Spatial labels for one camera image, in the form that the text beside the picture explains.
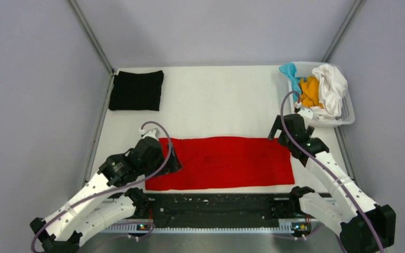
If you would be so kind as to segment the red t shirt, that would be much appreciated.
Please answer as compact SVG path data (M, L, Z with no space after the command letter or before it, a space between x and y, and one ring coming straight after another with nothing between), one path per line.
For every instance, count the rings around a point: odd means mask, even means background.
M178 172L155 176L147 190L204 190L280 186L295 183L291 154L266 138L172 139Z

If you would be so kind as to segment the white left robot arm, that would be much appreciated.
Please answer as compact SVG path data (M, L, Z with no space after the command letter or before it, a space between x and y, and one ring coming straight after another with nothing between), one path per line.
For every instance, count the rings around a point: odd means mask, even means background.
M97 172L53 214L35 218L33 243L43 252L78 252L94 235L124 218L148 212L148 197L138 184L181 169L172 139L158 126L146 131L134 148L106 158Z

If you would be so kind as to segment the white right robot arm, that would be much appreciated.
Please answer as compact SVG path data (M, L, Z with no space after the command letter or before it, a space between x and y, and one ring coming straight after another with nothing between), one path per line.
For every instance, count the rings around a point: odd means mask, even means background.
M390 205L380 205L343 171L330 149L312 137L313 112L307 108L297 113L277 115L269 140L280 131L278 142L313 176L334 203L325 200L310 187L294 187L288 210L295 217L310 215L333 231L345 252L383 252L394 245L396 213Z

